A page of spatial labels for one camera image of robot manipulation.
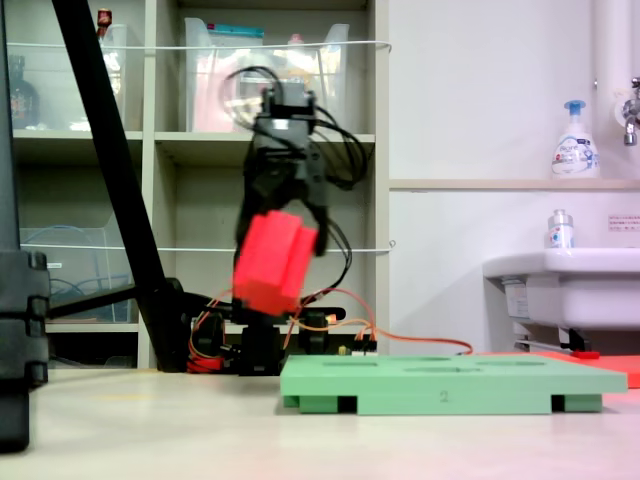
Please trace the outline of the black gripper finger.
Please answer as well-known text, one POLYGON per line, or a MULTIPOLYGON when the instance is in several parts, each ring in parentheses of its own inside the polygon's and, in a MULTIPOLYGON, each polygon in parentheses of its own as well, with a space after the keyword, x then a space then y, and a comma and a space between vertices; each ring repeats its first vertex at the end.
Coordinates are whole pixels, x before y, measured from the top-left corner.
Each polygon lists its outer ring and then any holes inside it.
POLYGON ((281 210, 288 202, 284 191, 286 177, 281 173, 244 175, 244 197, 237 221, 235 240, 242 246, 251 221, 256 215, 281 210))
POLYGON ((316 257, 325 255, 328 243, 328 203, 324 194, 318 196, 305 191, 302 203, 309 210, 317 224, 317 236, 314 244, 316 257))

